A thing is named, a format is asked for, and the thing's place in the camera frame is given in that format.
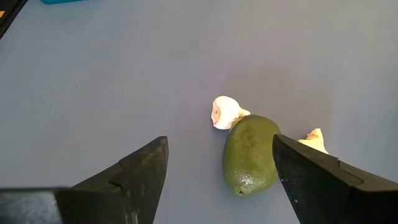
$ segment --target light blue table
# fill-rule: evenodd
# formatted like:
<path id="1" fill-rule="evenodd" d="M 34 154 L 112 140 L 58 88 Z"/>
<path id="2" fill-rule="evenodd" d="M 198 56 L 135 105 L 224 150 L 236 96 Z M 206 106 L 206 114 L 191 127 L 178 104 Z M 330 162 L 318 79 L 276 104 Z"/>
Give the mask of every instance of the light blue table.
<path id="1" fill-rule="evenodd" d="M 30 0 L 0 40 L 0 186 L 73 185 L 160 135 L 155 223 L 298 223 L 280 182 L 221 175 L 229 95 L 398 181 L 398 1 Z"/>

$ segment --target garlic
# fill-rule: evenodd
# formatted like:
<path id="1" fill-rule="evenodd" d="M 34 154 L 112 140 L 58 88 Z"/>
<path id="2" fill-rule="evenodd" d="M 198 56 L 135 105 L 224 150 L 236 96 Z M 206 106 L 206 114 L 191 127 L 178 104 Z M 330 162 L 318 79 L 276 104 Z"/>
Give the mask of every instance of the garlic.
<path id="1" fill-rule="evenodd" d="M 211 119 L 215 128 L 226 130 L 231 129 L 239 118 L 249 114 L 250 112 L 242 109 L 236 100 L 228 96 L 219 96 L 213 102 Z"/>
<path id="2" fill-rule="evenodd" d="M 307 135 L 307 139 L 300 139 L 298 141 L 320 152 L 329 154 L 323 145 L 323 135 L 320 128 L 315 128 L 313 131 L 311 131 L 310 134 Z"/>

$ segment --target garlic bulb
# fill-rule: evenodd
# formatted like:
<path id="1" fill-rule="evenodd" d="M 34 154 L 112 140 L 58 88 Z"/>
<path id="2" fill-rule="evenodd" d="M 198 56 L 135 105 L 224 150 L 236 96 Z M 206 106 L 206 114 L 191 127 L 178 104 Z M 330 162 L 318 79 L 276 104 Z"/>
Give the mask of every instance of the garlic bulb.
<path id="1" fill-rule="evenodd" d="M 311 131 L 310 134 L 307 135 L 307 139 L 300 139 L 298 141 L 320 152 L 329 154 L 323 145 L 323 135 L 320 128 L 315 128 Z"/>
<path id="2" fill-rule="evenodd" d="M 250 112 L 242 109 L 236 100 L 228 96 L 219 96 L 213 102 L 211 119 L 215 128 L 226 130 L 231 129 L 239 118 L 249 114 Z"/>

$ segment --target tabletop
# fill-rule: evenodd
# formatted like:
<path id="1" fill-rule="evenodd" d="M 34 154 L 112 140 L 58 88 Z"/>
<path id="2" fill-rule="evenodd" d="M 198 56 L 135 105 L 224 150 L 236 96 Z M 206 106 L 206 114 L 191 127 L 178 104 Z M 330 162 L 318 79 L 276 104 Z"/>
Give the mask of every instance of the tabletop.
<path id="1" fill-rule="evenodd" d="M 230 191 L 211 102 L 398 181 L 397 21 L 396 0 L 30 0 L 0 40 L 0 187 L 71 186 L 166 135 L 155 223 L 298 223 L 280 182 Z"/>

